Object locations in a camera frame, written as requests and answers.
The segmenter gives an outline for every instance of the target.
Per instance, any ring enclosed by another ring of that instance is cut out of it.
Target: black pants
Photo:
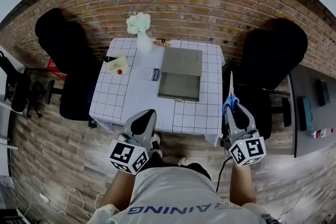
[[[149,161],[143,166],[143,168],[141,169],[141,171],[146,170],[148,168],[157,168],[157,167],[178,167],[178,165],[175,164],[169,164],[169,163],[165,163],[162,159],[161,156],[157,153],[154,152],[152,154],[152,157],[149,159]],[[210,175],[208,174],[208,172],[198,163],[191,163],[187,166],[181,165],[180,167],[185,167],[191,170],[194,170],[202,175],[205,175],[207,178],[210,178]]]

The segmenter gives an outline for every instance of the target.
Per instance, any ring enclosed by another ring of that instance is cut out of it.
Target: forearm
[[[130,205],[134,181],[134,175],[118,171],[99,207],[113,204],[120,211],[125,210]]]
[[[252,185],[251,168],[238,167],[233,164],[230,185],[230,202],[242,206],[248,202],[256,202],[256,194]]]

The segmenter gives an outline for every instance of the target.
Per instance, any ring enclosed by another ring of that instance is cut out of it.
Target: scissors blade
[[[231,71],[231,75],[230,75],[230,89],[229,89],[229,96],[232,98],[234,94],[234,88],[233,88],[233,75],[232,75],[232,71]]]

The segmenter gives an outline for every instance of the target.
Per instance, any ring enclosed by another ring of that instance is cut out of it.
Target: bottle
[[[317,130],[317,131],[315,131],[315,132],[313,132],[313,137],[315,138],[315,139],[317,139],[317,138],[323,138],[323,137],[326,137],[326,136],[328,136],[328,135],[330,135],[330,134],[333,134],[334,133],[334,129],[333,128],[325,128],[325,129],[323,129],[323,130]]]

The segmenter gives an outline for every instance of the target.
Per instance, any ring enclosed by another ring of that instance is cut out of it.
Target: scissors
[[[222,107],[222,113],[223,113],[223,115],[224,115],[224,112],[225,112],[225,107],[227,105],[230,106],[230,108],[232,109],[232,111],[234,110],[235,102],[239,103],[239,99],[234,94],[233,76],[232,76],[232,71],[231,71],[229,95],[227,96],[227,98],[226,98],[226,100],[225,100],[225,102],[223,104],[223,107]]]

